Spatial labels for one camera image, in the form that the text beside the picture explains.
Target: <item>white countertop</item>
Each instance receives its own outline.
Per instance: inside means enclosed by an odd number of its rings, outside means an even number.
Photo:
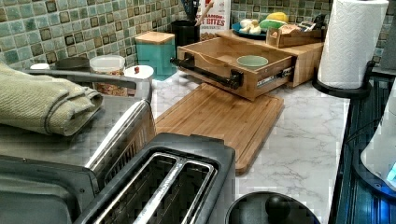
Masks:
[[[153,80],[154,118],[195,89],[200,81],[177,72]],[[272,191],[305,204],[328,223],[349,100],[323,94],[310,82],[271,92],[284,99],[262,150],[246,175],[236,178],[236,199],[254,191]]]

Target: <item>bamboo cutting board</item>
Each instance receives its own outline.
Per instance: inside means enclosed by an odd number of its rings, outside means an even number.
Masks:
[[[198,134],[224,140],[235,149],[237,175],[253,163],[283,107],[283,99],[264,94],[254,102],[201,84],[156,119],[157,133]]]

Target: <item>green dish towel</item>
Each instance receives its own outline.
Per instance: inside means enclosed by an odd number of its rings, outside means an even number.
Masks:
[[[0,62],[0,123],[37,133],[76,133],[102,95],[66,79],[31,76]]]

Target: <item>wooden tray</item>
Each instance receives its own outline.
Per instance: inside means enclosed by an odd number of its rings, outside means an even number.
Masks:
[[[264,94],[250,102],[202,84],[156,119],[157,133],[198,134],[222,139],[235,149],[237,175],[253,163],[283,108],[283,99]]]
[[[294,46],[321,43],[324,41],[325,36],[325,30],[282,34],[280,29],[270,28],[267,31],[266,42],[271,46],[283,49]]]

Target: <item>white jar lid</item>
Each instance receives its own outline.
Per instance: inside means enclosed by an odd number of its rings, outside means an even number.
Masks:
[[[37,70],[50,69],[50,65],[47,63],[35,63],[32,66],[30,66],[30,69],[37,69]]]
[[[102,55],[90,59],[90,66],[96,72],[123,70],[125,59],[118,55]]]
[[[134,72],[134,69],[136,67],[139,67],[139,73],[137,74]],[[153,73],[154,73],[154,69],[152,67],[148,65],[138,65],[125,69],[124,75],[126,77],[135,77],[135,78],[144,79],[151,77]]]

